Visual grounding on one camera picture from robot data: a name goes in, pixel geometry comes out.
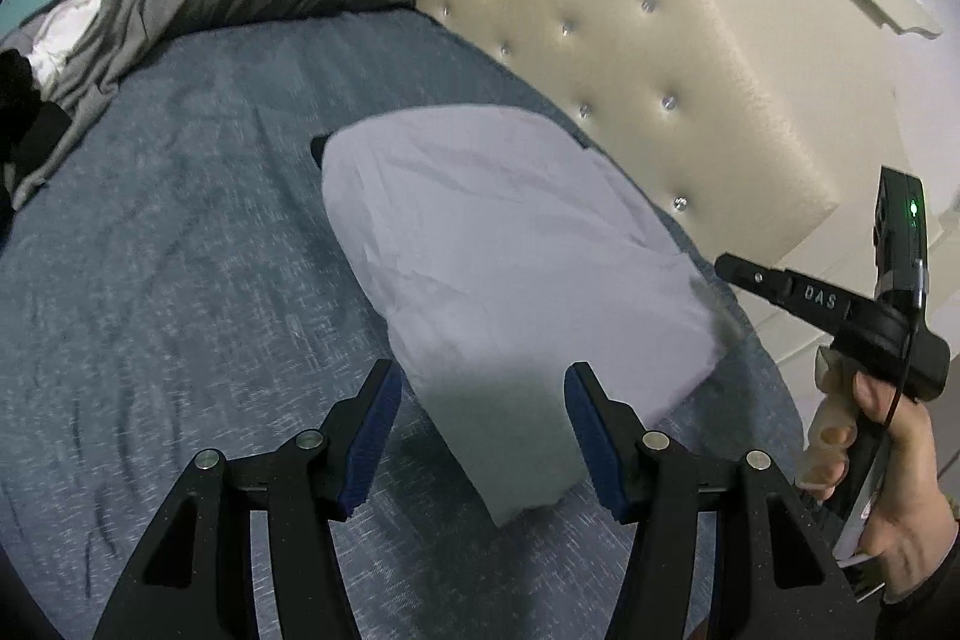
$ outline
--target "metal screw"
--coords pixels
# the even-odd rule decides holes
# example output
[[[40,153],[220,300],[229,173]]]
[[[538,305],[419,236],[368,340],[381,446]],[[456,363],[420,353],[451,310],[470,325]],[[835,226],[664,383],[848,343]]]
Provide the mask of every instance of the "metal screw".
[[[666,450],[666,447],[670,444],[670,437],[667,437],[663,432],[646,432],[642,441],[650,450],[662,451]]]
[[[220,460],[220,454],[217,453],[213,448],[207,448],[205,451],[200,451],[193,458],[193,462],[200,469],[209,469],[210,467],[215,467],[217,462]]]
[[[763,451],[750,451],[747,453],[747,463],[754,469],[767,469],[773,461]]]
[[[320,446],[320,442],[323,442],[323,434],[316,429],[306,429],[296,436],[296,447],[301,451],[312,451]]]

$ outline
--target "white bed frame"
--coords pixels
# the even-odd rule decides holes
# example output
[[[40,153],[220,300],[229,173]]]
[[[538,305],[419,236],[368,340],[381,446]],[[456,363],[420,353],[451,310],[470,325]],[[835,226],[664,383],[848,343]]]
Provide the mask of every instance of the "white bed frame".
[[[960,175],[911,166],[910,119],[891,70],[891,47],[932,46],[943,32],[920,1],[419,0],[419,8],[565,110],[710,259],[733,252],[871,295],[880,165],[918,173],[928,189],[928,312],[960,314],[952,201]],[[809,423],[819,403],[814,353],[827,338],[755,297],[740,300]],[[931,320],[960,350],[960,317]]]

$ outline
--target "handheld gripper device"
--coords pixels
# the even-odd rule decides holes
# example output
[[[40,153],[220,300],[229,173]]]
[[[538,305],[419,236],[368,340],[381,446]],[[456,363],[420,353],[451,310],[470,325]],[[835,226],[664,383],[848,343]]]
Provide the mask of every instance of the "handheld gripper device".
[[[882,167],[874,226],[875,298],[786,269],[768,269],[730,254],[714,268],[731,285],[766,299],[833,335],[830,347],[868,374],[896,386],[883,423],[860,413],[848,472],[814,520],[838,562],[853,563],[860,535],[880,493],[890,456],[887,428],[902,394],[928,402],[947,384],[947,343],[926,328],[929,290],[923,185]]]

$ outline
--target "blue bedsheet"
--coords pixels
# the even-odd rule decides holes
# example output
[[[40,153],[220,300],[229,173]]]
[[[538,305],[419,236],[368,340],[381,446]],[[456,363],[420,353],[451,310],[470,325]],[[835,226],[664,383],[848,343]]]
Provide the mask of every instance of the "blue bedsheet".
[[[195,451],[272,450],[389,355],[325,220],[310,138],[460,102],[517,105],[576,133],[414,12],[198,34],[128,78],[19,215],[0,255],[0,543],[67,640],[90,637]],[[659,426],[704,453],[765,448],[788,474],[802,445],[755,335]],[[691,622],[709,605],[708,525]],[[589,484],[496,530],[409,391],[371,500],[333,533],[361,633],[377,640],[602,637],[632,542]],[[270,616],[267,562],[258,533]],[[261,636],[278,637],[266,623]]]

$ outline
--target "white cloth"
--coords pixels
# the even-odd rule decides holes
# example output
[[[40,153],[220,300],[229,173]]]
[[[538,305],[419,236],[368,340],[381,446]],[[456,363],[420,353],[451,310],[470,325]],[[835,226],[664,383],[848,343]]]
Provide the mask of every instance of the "white cloth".
[[[390,345],[493,521],[586,477],[563,375],[652,424],[741,334],[634,186],[549,119],[436,107],[323,155],[323,202]]]
[[[34,39],[34,48],[27,55],[44,100],[50,97],[56,78],[64,70],[80,38],[90,28],[102,2],[66,0],[47,13]]]

